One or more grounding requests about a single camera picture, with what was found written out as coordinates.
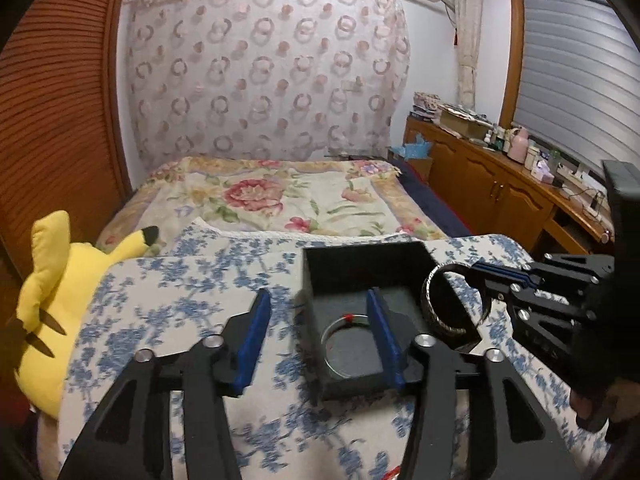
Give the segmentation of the person's right hand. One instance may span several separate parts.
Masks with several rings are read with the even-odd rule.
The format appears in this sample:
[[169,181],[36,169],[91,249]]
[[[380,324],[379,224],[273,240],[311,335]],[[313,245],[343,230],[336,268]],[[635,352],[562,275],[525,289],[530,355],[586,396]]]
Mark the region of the person's right hand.
[[601,400],[588,399],[572,390],[570,407],[583,420],[600,412],[611,422],[633,419],[640,412],[640,385],[638,382],[617,379]]

